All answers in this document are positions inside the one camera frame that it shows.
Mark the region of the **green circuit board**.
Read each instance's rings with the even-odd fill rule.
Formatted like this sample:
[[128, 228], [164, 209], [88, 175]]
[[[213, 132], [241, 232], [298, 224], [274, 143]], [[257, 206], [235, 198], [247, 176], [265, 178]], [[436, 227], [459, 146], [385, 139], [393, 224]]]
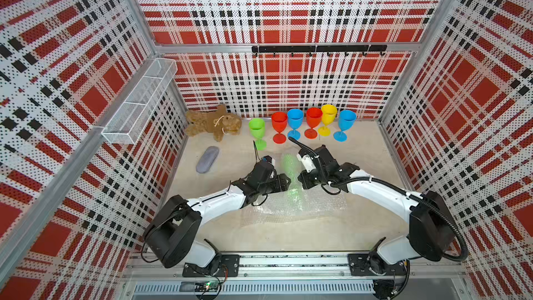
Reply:
[[197, 281], [194, 284], [194, 293], [195, 294], [215, 294], [219, 292], [219, 282], [218, 281]]

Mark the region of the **black wall hook rail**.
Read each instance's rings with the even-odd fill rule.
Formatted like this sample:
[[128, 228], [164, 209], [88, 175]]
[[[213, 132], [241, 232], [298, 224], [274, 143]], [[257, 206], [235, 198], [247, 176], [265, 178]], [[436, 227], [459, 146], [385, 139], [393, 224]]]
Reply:
[[252, 46], [253, 54], [318, 54], [318, 53], [361, 53], [387, 51], [385, 44], [357, 44], [357, 45], [307, 45], [307, 46]]

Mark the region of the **pink red glass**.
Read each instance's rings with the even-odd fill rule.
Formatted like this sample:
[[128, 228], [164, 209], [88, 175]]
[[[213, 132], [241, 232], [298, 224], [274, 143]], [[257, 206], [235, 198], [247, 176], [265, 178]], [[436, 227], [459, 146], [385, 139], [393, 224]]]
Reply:
[[283, 144], [286, 142], [287, 137], [283, 134], [283, 131], [287, 127], [288, 117], [285, 112], [275, 112], [271, 117], [271, 123], [276, 134], [273, 136], [273, 141], [276, 144]]

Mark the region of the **blue wine glass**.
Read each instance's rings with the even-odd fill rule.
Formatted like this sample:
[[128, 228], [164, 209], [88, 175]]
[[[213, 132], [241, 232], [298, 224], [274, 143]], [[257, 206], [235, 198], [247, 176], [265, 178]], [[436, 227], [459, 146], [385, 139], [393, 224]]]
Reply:
[[298, 129], [301, 127], [303, 123], [304, 113], [301, 109], [291, 109], [287, 112], [287, 118], [288, 118], [288, 125], [291, 128], [291, 131], [287, 134], [287, 136], [290, 138], [294, 138], [295, 140], [299, 140], [301, 137], [300, 132]]

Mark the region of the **light blue glass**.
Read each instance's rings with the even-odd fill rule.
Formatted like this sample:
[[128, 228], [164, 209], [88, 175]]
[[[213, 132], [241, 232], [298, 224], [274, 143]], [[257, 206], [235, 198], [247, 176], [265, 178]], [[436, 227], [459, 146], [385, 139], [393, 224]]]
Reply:
[[334, 133], [333, 135], [334, 139], [341, 143], [345, 142], [347, 140], [346, 131], [353, 126], [356, 119], [357, 119], [357, 115], [355, 112], [350, 111], [350, 110], [341, 111], [339, 121], [338, 121], [340, 130]]

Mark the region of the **pale green glass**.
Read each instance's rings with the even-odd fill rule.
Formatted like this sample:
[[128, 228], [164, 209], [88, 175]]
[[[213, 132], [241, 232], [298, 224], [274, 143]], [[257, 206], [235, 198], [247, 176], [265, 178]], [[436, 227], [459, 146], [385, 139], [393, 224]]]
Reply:
[[287, 187], [287, 191], [285, 192], [288, 204], [292, 209], [296, 211], [302, 211], [303, 186], [298, 180], [298, 176], [301, 173], [301, 163], [298, 161], [295, 155], [283, 154], [281, 158], [281, 166], [283, 168], [283, 173], [291, 181]]

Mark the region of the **red wine glass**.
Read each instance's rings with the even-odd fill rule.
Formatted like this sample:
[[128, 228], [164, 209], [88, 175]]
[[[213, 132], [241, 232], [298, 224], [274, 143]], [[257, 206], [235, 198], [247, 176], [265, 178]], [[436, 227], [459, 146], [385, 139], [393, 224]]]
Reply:
[[309, 108], [306, 112], [306, 122], [309, 128], [305, 131], [305, 137], [308, 139], [315, 139], [318, 136], [316, 127], [321, 123], [323, 112], [320, 108]]

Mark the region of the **bright green glass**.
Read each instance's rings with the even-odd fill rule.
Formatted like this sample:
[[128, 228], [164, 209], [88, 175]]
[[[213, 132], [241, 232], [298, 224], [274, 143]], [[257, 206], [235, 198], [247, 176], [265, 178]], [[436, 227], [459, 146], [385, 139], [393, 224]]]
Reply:
[[258, 151], [266, 149], [267, 143], [263, 139], [265, 136], [265, 121], [260, 118], [251, 119], [248, 123], [248, 127], [252, 137], [254, 138], [255, 147]]

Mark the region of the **yellow glass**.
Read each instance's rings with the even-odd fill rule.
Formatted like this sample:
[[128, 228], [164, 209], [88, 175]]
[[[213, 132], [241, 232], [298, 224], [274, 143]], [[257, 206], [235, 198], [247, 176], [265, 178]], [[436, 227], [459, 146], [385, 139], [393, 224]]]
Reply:
[[329, 125], [332, 124], [337, 115], [337, 108], [334, 105], [326, 104], [321, 107], [323, 126], [318, 129], [318, 134], [323, 137], [330, 135]]

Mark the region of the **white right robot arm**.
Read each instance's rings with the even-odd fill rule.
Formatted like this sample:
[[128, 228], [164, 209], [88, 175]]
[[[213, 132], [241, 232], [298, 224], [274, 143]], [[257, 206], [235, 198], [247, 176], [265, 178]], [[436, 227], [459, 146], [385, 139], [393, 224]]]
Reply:
[[424, 258], [461, 263], [469, 256], [464, 236], [443, 198], [434, 191], [407, 191], [379, 179], [349, 162], [339, 164], [326, 146], [301, 146], [297, 156], [304, 170], [298, 180], [304, 189], [322, 187], [328, 194], [354, 194], [387, 209], [401, 218], [408, 231], [394, 239], [382, 238], [369, 251], [364, 264], [382, 276], [398, 263]]

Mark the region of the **brown teddy bear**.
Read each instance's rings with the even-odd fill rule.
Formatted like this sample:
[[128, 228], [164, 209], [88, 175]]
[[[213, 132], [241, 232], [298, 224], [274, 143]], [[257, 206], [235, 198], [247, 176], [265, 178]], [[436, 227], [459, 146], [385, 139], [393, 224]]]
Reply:
[[236, 136], [242, 127], [242, 118], [229, 113], [225, 104], [218, 105], [215, 111], [187, 111], [186, 120], [189, 122], [185, 134], [189, 137], [201, 133], [212, 133], [216, 142], [221, 142], [225, 136]]

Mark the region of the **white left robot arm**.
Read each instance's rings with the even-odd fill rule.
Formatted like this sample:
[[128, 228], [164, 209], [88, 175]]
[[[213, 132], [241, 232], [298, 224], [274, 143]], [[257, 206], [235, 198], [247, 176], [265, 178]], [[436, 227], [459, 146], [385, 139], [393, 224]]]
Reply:
[[198, 230], [226, 213], [254, 205], [260, 197], [283, 193], [290, 184], [286, 174], [279, 174], [272, 161], [263, 158], [245, 177], [213, 194], [190, 200], [175, 195], [145, 229], [142, 247], [150, 249], [165, 268], [185, 263], [197, 274], [215, 276], [222, 253], [209, 240], [196, 240]]

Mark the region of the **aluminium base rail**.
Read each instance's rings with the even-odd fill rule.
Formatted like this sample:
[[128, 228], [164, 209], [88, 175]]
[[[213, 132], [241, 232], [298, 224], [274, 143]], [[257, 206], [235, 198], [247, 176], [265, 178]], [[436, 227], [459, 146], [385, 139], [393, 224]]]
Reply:
[[[363, 251], [237, 252], [229, 280], [372, 279]], [[134, 255], [126, 264], [126, 281], [178, 281], [185, 264], [166, 269], [159, 262], [144, 262]]]

